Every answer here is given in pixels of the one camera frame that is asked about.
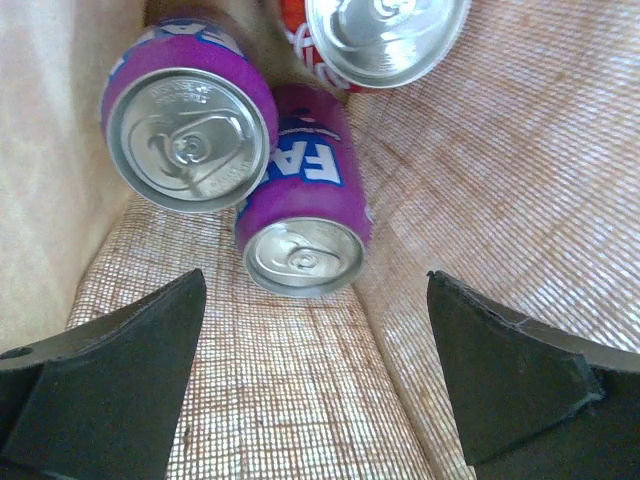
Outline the red cola can front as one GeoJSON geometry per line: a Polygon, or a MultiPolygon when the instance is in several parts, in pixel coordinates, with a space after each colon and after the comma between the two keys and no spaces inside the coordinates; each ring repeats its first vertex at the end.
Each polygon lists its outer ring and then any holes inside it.
{"type": "Polygon", "coordinates": [[[432,71],[458,39],[469,0],[271,1],[295,56],[345,92],[393,89],[432,71]]]}

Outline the purple soda can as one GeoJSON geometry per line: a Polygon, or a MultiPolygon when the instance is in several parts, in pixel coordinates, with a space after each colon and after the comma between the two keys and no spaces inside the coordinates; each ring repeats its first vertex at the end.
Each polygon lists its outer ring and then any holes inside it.
{"type": "Polygon", "coordinates": [[[301,83],[278,86],[278,139],[265,175],[236,209],[235,243],[260,287],[313,298],[351,284],[373,222],[343,104],[301,83]]]}
{"type": "Polygon", "coordinates": [[[107,76],[101,127],[139,195],[165,209],[232,207],[262,180],[278,112],[231,18],[184,10],[146,27],[107,76]]]}

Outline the tan canvas tote bag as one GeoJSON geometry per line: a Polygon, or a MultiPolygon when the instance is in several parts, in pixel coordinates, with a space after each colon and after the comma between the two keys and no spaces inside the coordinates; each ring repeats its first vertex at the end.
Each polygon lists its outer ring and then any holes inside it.
{"type": "Polygon", "coordinates": [[[170,479],[471,479],[427,312],[443,269],[566,332],[639,348],[639,5],[477,1],[427,79],[352,98],[375,221],[356,287],[252,285],[228,213],[132,196],[96,115],[138,1],[1,6],[1,345],[199,267],[203,333],[170,479]]]}

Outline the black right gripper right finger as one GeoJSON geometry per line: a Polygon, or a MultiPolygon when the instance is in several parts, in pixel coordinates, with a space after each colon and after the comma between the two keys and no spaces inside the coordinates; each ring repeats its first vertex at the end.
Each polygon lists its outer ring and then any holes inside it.
{"type": "Polygon", "coordinates": [[[442,271],[427,306],[465,462],[480,479],[635,479],[639,357],[442,271]]]}

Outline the purple soda can front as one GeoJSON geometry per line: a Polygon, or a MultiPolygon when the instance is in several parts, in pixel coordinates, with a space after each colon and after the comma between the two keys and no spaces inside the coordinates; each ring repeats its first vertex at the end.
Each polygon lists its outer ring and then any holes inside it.
{"type": "Polygon", "coordinates": [[[343,104],[301,83],[278,86],[278,139],[265,175],[236,209],[235,243],[260,287],[313,298],[351,284],[373,222],[343,104]]]}

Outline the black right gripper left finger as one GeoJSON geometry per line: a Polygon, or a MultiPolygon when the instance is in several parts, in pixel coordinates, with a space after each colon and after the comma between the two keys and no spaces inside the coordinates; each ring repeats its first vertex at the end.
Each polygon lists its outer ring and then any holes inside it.
{"type": "Polygon", "coordinates": [[[164,478],[205,305],[194,269],[2,353],[2,478],[164,478]]]}

